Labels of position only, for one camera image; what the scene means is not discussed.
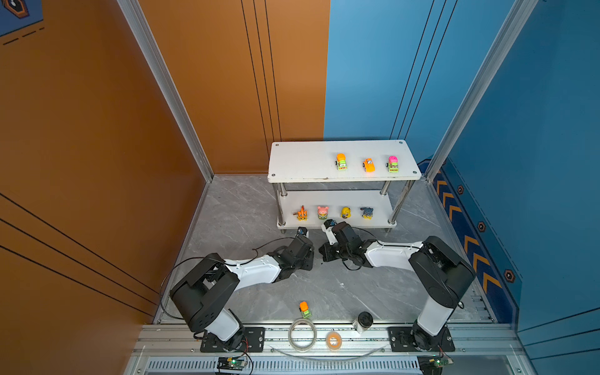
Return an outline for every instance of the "tape roll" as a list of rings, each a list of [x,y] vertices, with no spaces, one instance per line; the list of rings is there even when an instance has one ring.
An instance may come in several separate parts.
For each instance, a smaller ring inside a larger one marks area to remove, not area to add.
[[[335,344],[331,343],[331,339],[334,338],[335,339]],[[325,343],[327,344],[327,347],[330,350],[338,350],[339,348],[341,348],[341,336],[339,333],[335,332],[335,331],[331,331],[330,333],[327,334],[327,337],[325,338]]]

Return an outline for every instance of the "metal corner post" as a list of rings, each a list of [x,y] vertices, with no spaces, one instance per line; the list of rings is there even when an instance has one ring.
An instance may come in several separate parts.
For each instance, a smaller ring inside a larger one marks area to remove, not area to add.
[[[537,3],[538,0],[516,0],[512,5],[498,35],[496,35],[496,39],[494,39],[494,43],[492,43],[477,75],[467,91],[467,94],[464,96],[463,102],[460,104],[450,126],[446,130],[446,134],[444,134],[440,145],[437,147],[436,153],[433,155],[433,158],[425,171],[425,179],[427,182],[431,183],[433,181],[437,171],[440,170],[444,160],[446,160],[450,154],[460,133],[462,133],[465,125],[467,125],[473,111],[475,111],[475,108],[483,97],[485,90],[487,90],[491,80],[502,65],[504,58],[508,54]]]
[[[117,2],[119,3],[121,11],[123,12],[125,19],[146,58],[146,62],[148,63],[148,66],[150,66],[154,78],[160,87],[160,91],[162,91],[164,99],[167,101],[167,104],[173,113],[173,117],[194,156],[198,168],[202,172],[204,179],[208,183],[212,182],[214,173],[211,165],[200,144],[200,140],[191,123],[190,116],[185,109],[184,103],[179,96],[179,92],[169,73],[167,64],[160,53],[160,49],[150,30],[150,26],[144,16],[140,3],[137,0],[117,0]]]

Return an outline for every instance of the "orange wall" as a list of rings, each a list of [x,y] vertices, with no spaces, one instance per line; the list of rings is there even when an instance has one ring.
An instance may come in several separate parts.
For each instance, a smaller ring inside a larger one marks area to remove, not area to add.
[[[323,139],[329,1],[140,3],[215,173]]]
[[[0,37],[3,366],[117,374],[205,182],[118,4],[43,11]]]

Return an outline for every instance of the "black line on wall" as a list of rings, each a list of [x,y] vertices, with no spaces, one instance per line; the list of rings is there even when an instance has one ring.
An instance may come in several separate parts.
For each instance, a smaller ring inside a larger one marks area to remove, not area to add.
[[[273,140],[275,140],[275,133],[273,132],[273,119],[271,118],[271,101],[269,101],[269,88],[266,85],[265,60],[263,59],[262,43],[260,42],[259,18],[256,15],[256,2],[254,0],[252,0],[252,4],[254,5],[254,19],[256,19],[256,33],[259,36],[260,62],[263,65],[263,78],[265,79],[266,105],[267,105],[267,108],[269,109],[269,122],[271,123],[271,135],[273,136]]]
[[[524,331],[528,331],[528,330],[530,330],[530,329],[533,329],[533,328],[538,328],[538,327],[541,327],[541,326],[545,326],[546,324],[556,323],[556,322],[559,322],[559,321],[561,321],[561,320],[565,320],[565,319],[569,319],[569,318],[572,318],[572,317],[575,317],[575,316],[579,316],[579,315],[583,315],[583,314],[591,313],[591,312],[593,312],[593,311],[596,311],[596,310],[600,310],[600,307],[596,307],[596,308],[593,308],[593,309],[590,309],[590,310],[587,310],[587,311],[582,311],[582,312],[580,312],[580,313],[577,313],[577,314],[573,314],[573,315],[565,316],[565,317],[562,317],[562,318],[560,318],[560,319],[554,319],[554,320],[551,320],[551,321],[549,321],[549,322],[545,322],[545,323],[538,324],[538,325],[536,325],[536,326],[533,326],[533,327],[525,328],[525,329],[522,329],[522,330],[520,330],[520,331],[517,331],[517,332],[524,332]]]
[[[71,281],[74,281],[75,283],[77,283],[77,284],[79,284],[79,285],[81,285],[81,286],[85,286],[85,287],[86,287],[86,288],[88,288],[88,289],[91,289],[91,290],[93,290],[93,291],[95,291],[95,292],[98,292],[98,293],[102,294],[103,296],[106,296],[106,297],[108,297],[108,298],[110,298],[110,299],[112,299],[112,300],[114,300],[114,301],[117,301],[117,302],[118,302],[118,303],[120,303],[120,304],[124,304],[125,306],[129,306],[129,307],[131,307],[131,308],[132,308],[132,309],[134,309],[134,310],[137,310],[137,311],[139,311],[139,312],[141,312],[141,313],[144,313],[144,314],[148,315],[149,317],[154,317],[153,315],[150,315],[150,314],[148,314],[147,312],[145,312],[145,311],[142,311],[142,310],[138,309],[137,307],[131,306],[130,304],[128,304],[128,303],[126,303],[126,302],[123,302],[123,301],[121,301],[121,300],[119,300],[119,299],[116,299],[115,297],[109,296],[108,294],[106,294],[106,293],[103,293],[103,292],[99,291],[98,289],[95,289],[95,288],[93,288],[93,287],[91,287],[91,286],[89,286],[89,285],[83,284],[82,282],[80,282],[80,281],[77,281],[77,280],[75,280],[75,279],[73,279],[73,278],[71,278],[71,277],[69,277],[69,276],[67,276],[67,275],[65,275],[65,274],[62,274],[62,273],[60,273],[60,272],[58,272],[58,271],[56,271],[56,270],[54,270],[54,269],[52,269],[52,268],[50,268],[50,267],[44,266],[43,264],[41,264],[41,263],[38,263],[38,262],[34,261],[33,259],[27,258],[26,256],[24,256],[24,255],[21,255],[21,254],[17,253],[16,251],[13,251],[13,250],[11,250],[11,249],[9,249],[9,248],[5,247],[5,246],[2,246],[2,245],[0,245],[0,248],[3,248],[4,250],[8,251],[9,253],[13,253],[14,255],[17,255],[17,256],[19,256],[19,257],[21,257],[21,258],[25,259],[25,260],[28,260],[28,261],[30,261],[31,263],[34,263],[34,264],[36,264],[36,265],[38,265],[38,266],[40,266],[40,267],[46,268],[48,271],[52,271],[52,272],[54,272],[55,274],[58,274],[58,275],[60,275],[60,276],[63,276],[64,278],[67,278],[67,279],[69,279],[69,280],[71,280]]]
[[[560,337],[554,337],[554,338],[549,338],[547,340],[543,340],[543,341],[538,341],[536,343],[531,343],[531,344],[526,344],[523,346],[531,346],[531,345],[536,345],[536,344],[541,344],[541,343],[547,343],[548,341],[554,341],[554,340],[559,340],[561,338],[567,338],[567,337],[573,337],[573,336],[579,336],[579,335],[583,335],[583,334],[588,334],[591,332],[596,332],[596,331],[600,331],[600,328],[596,328],[596,329],[590,329],[589,331],[585,331],[585,332],[578,332],[576,334],[570,334],[570,335],[564,335],[564,336],[560,336]]]
[[[54,250],[55,252],[59,253],[60,255],[63,255],[63,256],[65,256],[65,257],[69,258],[70,260],[74,261],[74,262],[75,262],[75,263],[77,263],[78,265],[82,265],[82,266],[84,266],[85,268],[87,268],[88,270],[92,271],[93,273],[95,273],[95,274],[97,274],[97,275],[100,275],[100,276],[104,277],[105,279],[107,279],[107,280],[109,280],[110,282],[112,282],[112,283],[114,283],[114,284],[116,284],[116,285],[120,286],[121,288],[123,288],[123,289],[125,289],[125,290],[128,290],[128,291],[130,291],[131,293],[135,294],[136,296],[138,296],[138,297],[140,297],[140,298],[143,298],[143,299],[145,299],[146,301],[150,302],[150,303],[151,303],[151,304],[153,304],[153,305],[156,305],[156,306],[158,306],[156,303],[154,303],[154,302],[150,301],[148,298],[146,298],[146,297],[144,297],[144,296],[142,296],[142,295],[140,295],[140,294],[138,294],[138,293],[134,292],[133,290],[131,290],[131,289],[127,288],[126,286],[123,286],[123,285],[119,284],[117,281],[115,281],[115,280],[111,279],[111,278],[110,278],[110,277],[108,277],[108,276],[105,276],[105,275],[101,274],[100,272],[98,272],[98,271],[96,271],[95,269],[93,269],[93,268],[91,268],[91,267],[89,267],[89,266],[87,266],[87,265],[83,264],[82,262],[78,261],[77,259],[75,259],[75,258],[73,258],[73,257],[70,257],[69,255],[67,255],[67,254],[63,253],[62,251],[58,250],[58,249],[57,249],[57,248],[55,248],[55,247],[52,247],[52,246],[50,246],[49,244],[45,243],[44,241],[42,241],[42,240],[38,239],[37,237],[35,237],[35,236],[33,236],[33,235],[30,235],[29,233],[27,233],[26,231],[22,230],[21,228],[18,228],[18,227],[16,227],[15,225],[12,225],[11,223],[7,222],[7,221],[6,221],[6,220],[4,220],[3,218],[0,218],[0,221],[1,221],[1,222],[3,222],[4,224],[6,224],[6,225],[10,226],[11,228],[18,230],[19,232],[23,233],[23,234],[24,234],[24,235],[26,235],[27,237],[30,237],[30,238],[32,238],[32,239],[34,239],[34,240],[36,240],[37,242],[41,243],[42,245],[44,245],[44,246],[46,246],[46,247],[48,247],[48,248],[50,248],[50,249]]]
[[[271,47],[271,30],[269,29],[269,13],[266,9],[266,0],[265,0],[265,16],[266,16],[266,30],[269,35],[269,51],[271,53],[271,68],[273,70],[273,88],[275,89],[275,107],[277,108],[277,124],[279,127],[279,141],[283,140],[281,136],[281,121],[279,120],[279,102],[277,101],[277,85],[275,84],[275,65],[273,64],[273,48]]]
[[[244,25],[246,26],[246,37],[248,38],[248,51],[250,51],[250,62],[252,63],[252,72],[254,74],[254,85],[256,86],[256,97],[259,100],[259,110],[260,110],[260,120],[263,124],[263,134],[265,135],[265,146],[266,146],[266,157],[269,158],[269,143],[266,141],[266,130],[265,130],[265,119],[262,115],[262,106],[260,105],[260,95],[259,95],[259,84],[256,82],[256,70],[254,70],[254,60],[252,60],[252,48],[250,47],[250,35],[248,34],[248,23],[246,22],[246,12],[244,11],[244,2],[243,0],[239,0],[239,3],[242,4],[242,15],[244,16]]]
[[[423,36],[425,35],[425,30],[427,29],[427,23],[429,22],[429,17],[431,16],[431,10],[433,9],[434,3],[435,3],[435,0],[431,2],[431,7],[429,8],[429,14],[427,15],[427,20],[425,21],[425,26],[423,26],[423,33],[421,33],[421,39],[419,40],[419,46],[416,48],[415,58],[413,59],[413,64],[410,67],[409,78],[406,80],[406,86],[404,86],[404,92],[402,93],[402,99],[400,100],[400,105],[398,106],[398,112],[396,113],[396,119],[394,120],[394,126],[392,126],[392,131],[389,134],[390,139],[392,139],[392,135],[394,134],[394,128],[396,127],[396,122],[398,121],[398,115],[400,114],[400,109],[402,108],[402,102],[404,101],[404,96],[406,95],[406,89],[409,86],[410,77],[412,76],[412,71],[415,67],[416,57],[419,54],[419,49],[421,48],[421,42],[423,41]]]
[[[6,42],[6,43],[2,43],[2,45],[3,45],[3,46],[6,46],[8,43],[12,43],[12,42],[14,42],[14,41],[17,41],[17,40],[19,40],[19,38],[15,38],[15,39],[13,39],[13,40],[9,40],[9,41],[8,41],[8,42]]]
[[[562,354],[555,354],[555,355],[547,355],[547,356],[544,356],[544,357],[531,358],[531,360],[533,361],[534,359],[553,358],[553,357],[560,357],[560,356],[563,356],[563,355],[579,354],[579,353],[587,353],[587,352],[595,352],[597,350],[600,350],[600,347],[597,347],[595,349],[579,350],[578,352],[562,353]]]
[[[116,265],[110,263],[108,260],[106,260],[105,258],[101,257],[99,254],[93,252],[92,250],[90,250],[88,247],[82,245],[80,242],[76,241],[75,239],[73,239],[72,237],[68,236],[65,232],[59,230],[58,228],[56,228],[55,226],[51,225],[50,223],[48,223],[46,220],[42,219],[41,217],[35,215],[33,212],[31,212],[30,210],[26,209],[25,207],[23,207],[22,205],[18,204],[17,202],[13,201],[12,199],[10,199],[9,197],[7,197],[6,195],[0,193],[0,196],[3,197],[4,199],[6,199],[7,201],[9,201],[10,203],[14,204],[15,206],[19,207],[20,209],[22,209],[23,211],[27,212],[29,215],[35,217],[36,219],[40,220],[42,223],[46,224],[47,226],[49,226],[50,228],[54,229],[55,231],[57,231],[58,233],[62,234],[63,236],[67,237],[68,239],[70,239],[71,241],[75,242],[77,245],[83,247],[84,249],[88,250],[90,253],[92,253],[93,255],[97,256],[98,258],[102,259],[103,261],[105,261],[106,263],[110,264],[111,266],[113,266],[114,268],[118,269],[119,271],[123,272],[125,275],[131,277],[132,279],[136,280],[138,283],[140,283],[141,285],[147,287],[148,289],[150,289],[151,291],[153,291],[154,293],[158,294],[158,292],[152,288],[150,288],[149,286],[147,286],[146,284],[144,284],[143,282],[141,282],[140,280],[136,279],[135,277],[131,276],[130,274],[128,274],[127,272],[123,271],[121,268],[117,267]]]
[[[431,71],[433,70],[433,65],[436,63],[437,54],[440,52],[440,47],[442,46],[442,43],[444,42],[444,37],[446,36],[446,31],[448,30],[448,25],[450,25],[450,20],[452,19],[452,15],[454,15],[454,10],[456,9],[457,3],[458,3],[458,0],[456,0],[456,2],[454,3],[454,7],[452,8],[452,13],[450,13],[450,18],[448,19],[448,23],[446,24],[446,28],[444,29],[444,33],[442,34],[442,40],[440,40],[440,44],[437,47],[436,55],[433,58],[431,67],[429,68],[429,73],[427,73],[427,79],[425,80],[425,84],[423,85],[423,90],[421,91],[421,94],[419,95],[419,101],[416,102],[415,111],[413,112],[413,115],[410,118],[409,127],[408,127],[408,129],[406,129],[406,134],[404,135],[404,139],[408,138],[408,136],[409,136],[410,126],[412,125],[412,121],[415,119],[416,110],[419,108],[419,104],[421,103],[421,98],[423,97],[423,93],[425,92],[425,87],[427,87],[427,82],[429,82],[429,76],[431,75]]]
[[[425,67],[425,63],[427,62],[427,56],[429,55],[429,50],[431,49],[433,40],[436,37],[437,27],[439,26],[440,20],[442,19],[442,15],[444,14],[444,9],[446,8],[447,1],[448,0],[444,0],[444,5],[442,6],[442,11],[440,12],[440,16],[437,18],[436,27],[433,29],[433,35],[431,36],[431,40],[429,42],[429,47],[427,47],[427,52],[425,54],[425,58],[423,59],[423,64],[421,65],[421,70],[419,71],[419,76],[416,78],[415,88],[413,89],[413,93],[410,96],[409,105],[406,107],[406,113],[404,113],[404,119],[402,120],[402,126],[400,126],[400,131],[398,132],[397,139],[400,139],[400,134],[402,134],[402,128],[404,127],[404,122],[406,121],[406,116],[408,115],[410,105],[412,104],[413,97],[415,96],[416,87],[419,85],[419,81],[421,79],[421,74],[423,73],[423,68]]]

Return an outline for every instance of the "black lid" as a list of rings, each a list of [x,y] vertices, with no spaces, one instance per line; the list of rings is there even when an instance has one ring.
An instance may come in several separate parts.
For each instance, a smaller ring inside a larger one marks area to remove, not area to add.
[[[363,311],[360,314],[358,314],[358,323],[363,328],[369,328],[371,325],[373,325],[373,316],[368,312]]]

